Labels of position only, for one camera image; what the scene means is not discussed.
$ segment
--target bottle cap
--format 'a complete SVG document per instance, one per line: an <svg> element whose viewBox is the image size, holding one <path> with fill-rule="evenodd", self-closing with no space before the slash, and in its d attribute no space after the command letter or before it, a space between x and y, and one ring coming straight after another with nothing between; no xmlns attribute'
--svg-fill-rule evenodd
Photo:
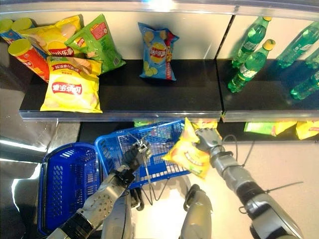
<svg viewBox="0 0 319 239"><path fill-rule="evenodd" d="M276 42L273 39L268 39L263 44L263 48L265 48L267 51L271 51L275 45L276 45Z"/></svg>
<svg viewBox="0 0 319 239"><path fill-rule="evenodd" d="M32 21L30 20L30 18L24 17L15 21L12 24L11 29L13 31L20 31L20 30L29 29L31 26L32 26Z"/></svg>
<svg viewBox="0 0 319 239"><path fill-rule="evenodd" d="M271 16L264 16L263 19L266 21L271 21L271 19L273 19L273 18Z"/></svg>
<svg viewBox="0 0 319 239"><path fill-rule="evenodd" d="M31 47L31 43L27 39L19 39L14 41L8 48L8 52L12 56L20 56L27 52Z"/></svg>
<svg viewBox="0 0 319 239"><path fill-rule="evenodd" d="M0 33L7 32L11 29L13 21L10 19L2 19L0 21Z"/></svg>

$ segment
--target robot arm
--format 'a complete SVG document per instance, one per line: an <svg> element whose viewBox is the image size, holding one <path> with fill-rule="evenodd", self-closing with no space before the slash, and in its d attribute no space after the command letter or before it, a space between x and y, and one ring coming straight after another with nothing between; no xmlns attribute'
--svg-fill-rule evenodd
<svg viewBox="0 0 319 239"><path fill-rule="evenodd" d="M47 239L86 239L111 213L115 201L134 180L133 172L149 157L149 145L134 144L127 151L117 170L111 172L76 213L61 227L55 229Z"/></svg>
<svg viewBox="0 0 319 239"><path fill-rule="evenodd" d="M302 239L300 228L279 204L255 182L250 173L226 152L214 129L198 129L197 147L210 153L210 164L240 199L252 219L250 231L255 239Z"/></svg>

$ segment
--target green snack bag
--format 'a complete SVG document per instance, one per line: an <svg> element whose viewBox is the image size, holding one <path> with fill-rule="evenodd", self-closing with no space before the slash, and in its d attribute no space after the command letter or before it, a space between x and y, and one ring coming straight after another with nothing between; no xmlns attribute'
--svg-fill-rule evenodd
<svg viewBox="0 0 319 239"><path fill-rule="evenodd" d="M88 58L103 61L102 73L125 64L121 55L116 51L103 14L74 34L65 44L85 53Z"/></svg>

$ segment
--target blue shopping basket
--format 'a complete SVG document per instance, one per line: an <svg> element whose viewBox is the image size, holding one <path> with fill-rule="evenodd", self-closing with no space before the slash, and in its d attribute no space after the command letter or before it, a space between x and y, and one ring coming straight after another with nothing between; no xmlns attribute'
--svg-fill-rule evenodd
<svg viewBox="0 0 319 239"><path fill-rule="evenodd" d="M43 159L38 196L38 230L47 235L67 221L101 183L95 147L61 146Z"/></svg>
<svg viewBox="0 0 319 239"><path fill-rule="evenodd" d="M150 143L152 152L147 162L151 182L188 174L189 171L181 166L162 160L162 157L178 141L183 129L184 121L179 120L124 129L98 137L95 140L95 146L104 172L108 174L112 169L118 168L121 165L123 154L136 142L135 138L141 139L145 136L144 139ZM144 165L141 165L134 174L135 180L129 189L148 183Z"/></svg>

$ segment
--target green plastic bottle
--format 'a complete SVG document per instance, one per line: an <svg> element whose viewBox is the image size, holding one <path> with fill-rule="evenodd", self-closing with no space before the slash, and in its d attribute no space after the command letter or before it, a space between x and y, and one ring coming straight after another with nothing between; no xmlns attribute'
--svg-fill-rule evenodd
<svg viewBox="0 0 319 239"><path fill-rule="evenodd" d="M307 26L295 39L286 47L283 53L277 58L278 65L286 68L304 54L319 39L319 21L314 21Z"/></svg>
<svg viewBox="0 0 319 239"><path fill-rule="evenodd" d="M268 39L258 51L251 54L239 68L236 76L228 83L232 93L240 92L247 82L251 81L266 63L269 51L275 46L275 41Z"/></svg>
<svg viewBox="0 0 319 239"><path fill-rule="evenodd" d="M319 71L314 73L311 77L295 86L290 93L293 98L303 100L313 92L319 90Z"/></svg>
<svg viewBox="0 0 319 239"><path fill-rule="evenodd" d="M259 43L264 39L268 23L271 17L264 16L257 19L257 21L250 27L248 34L232 60L234 68L240 67L258 47Z"/></svg>
<svg viewBox="0 0 319 239"><path fill-rule="evenodd" d="M319 48L306 58L306 65L313 69L319 68Z"/></svg>

